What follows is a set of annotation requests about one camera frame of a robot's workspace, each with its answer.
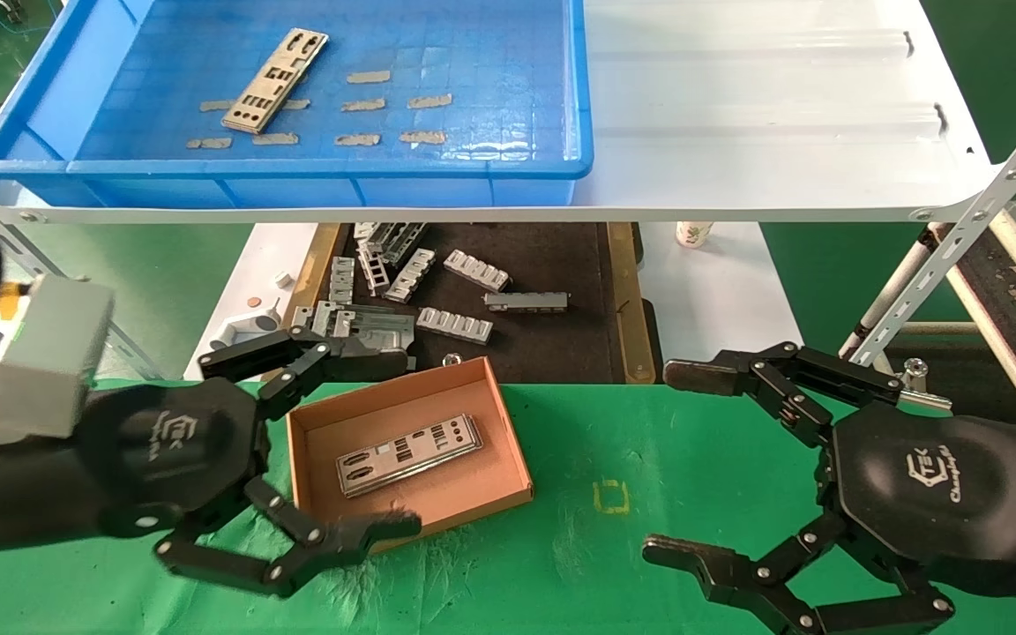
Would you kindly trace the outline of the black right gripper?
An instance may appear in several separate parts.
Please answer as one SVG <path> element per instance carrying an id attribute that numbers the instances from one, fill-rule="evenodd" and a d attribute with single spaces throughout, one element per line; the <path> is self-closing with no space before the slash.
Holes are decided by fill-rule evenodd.
<path id="1" fill-rule="evenodd" d="M 708 362 L 669 359 L 665 383 L 747 395 L 803 445 L 831 444 L 841 509 L 864 530 L 826 512 L 757 560 L 648 535 L 646 562 L 692 574 L 709 602 L 750 612 L 773 634 L 929 634 L 956 609 L 928 579 L 965 594 L 1016 598 L 1013 423 L 900 411 L 887 406 L 899 401 L 898 378 L 793 342 L 722 350 Z M 833 429 L 814 392 L 863 409 Z M 867 406 L 874 401 L 882 403 Z M 835 547 L 898 594 L 818 606 L 795 595 L 793 578 Z"/>

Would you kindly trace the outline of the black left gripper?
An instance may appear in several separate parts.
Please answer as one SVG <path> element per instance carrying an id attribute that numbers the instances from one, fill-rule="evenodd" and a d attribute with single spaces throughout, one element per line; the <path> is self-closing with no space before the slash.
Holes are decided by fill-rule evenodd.
<path id="1" fill-rule="evenodd" d="M 359 565 L 375 543 L 416 537 L 422 523 L 406 509 L 325 524 L 303 513 L 261 477 L 263 421 L 325 383 L 387 381 L 407 363 L 406 350 L 296 326 L 201 356 L 208 381 L 198 385 L 98 391 L 68 437 L 0 444 L 0 551 L 175 528 L 154 547 L 169 573 L 289 598 L 319 573 Z M 236 385 L 270 371 L 257 400 Z M 285 554 L 266 560 L 198 543 L 245 509 L 291 541 Z"/>

